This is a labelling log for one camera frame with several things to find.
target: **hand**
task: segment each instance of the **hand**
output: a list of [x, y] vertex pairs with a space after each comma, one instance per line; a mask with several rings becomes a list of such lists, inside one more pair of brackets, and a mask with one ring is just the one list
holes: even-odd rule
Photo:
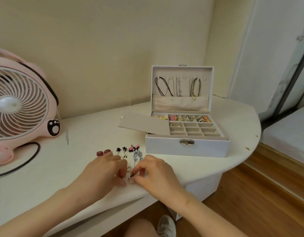
[[[145, 169], [149, 172], [147, 178], [144, 177]], [[129, 183], [142, 186], [154, 198], [175, 210], [178, 204], [175, 200], [181, 200], [186, 191], [179, 183], [173, 168], [162, 159], [146, 155], [144, 160], [139, 161], [133, 168], [131, 174], [138, 172], [139, 176], [131, 177]]]
[[108, 152], [90, 162], [66, 188], [82, 210], [107, 195], [114, 186], [126, 186], [127, 161]]

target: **left hand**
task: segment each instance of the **left hand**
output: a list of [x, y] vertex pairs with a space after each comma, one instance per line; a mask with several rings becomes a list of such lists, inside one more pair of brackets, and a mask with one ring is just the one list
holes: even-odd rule
[[107, 195], [114, 186], [126, 186], [127, 161], [108, 152], [90, 162], [82, 173], [66, 187], [84, 209]]

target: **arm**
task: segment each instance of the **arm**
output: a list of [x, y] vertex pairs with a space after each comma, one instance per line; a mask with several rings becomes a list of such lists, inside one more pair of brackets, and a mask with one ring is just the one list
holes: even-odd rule
[[131, 184], [144, 187], [154, 198], [160, 200], [186, 218], [202, 237], [246, 237], [244, 233], [201, 203], [179, 183], [172, 167], [161, 159], [147, 155], [132, 170], [137, 174]]
[[111, 152], [97, 157], [68, 187], [0, 226], [0, 237], [41, 237], [59, 223], [102, 199], [114, 186], [126, 186], [127, 161]]

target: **leg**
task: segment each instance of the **leg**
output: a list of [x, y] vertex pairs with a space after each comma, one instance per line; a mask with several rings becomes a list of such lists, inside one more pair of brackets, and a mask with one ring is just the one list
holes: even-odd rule
[[134, 220], [128, 227], [124, 237], [159, 237], [153, 225], [145, 219]]

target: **jewelry box lid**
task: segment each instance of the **jewelry box lid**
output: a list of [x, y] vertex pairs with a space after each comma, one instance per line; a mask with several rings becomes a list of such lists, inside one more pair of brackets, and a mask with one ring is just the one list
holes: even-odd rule
[[213, 74], [206, 66], [152, 66], [151, 110], [209, 113]]
[[135, 113], [124, 113], [119, 127], [143, 131], [156, 135], [170, 135], [170, 128], [167, 120]]

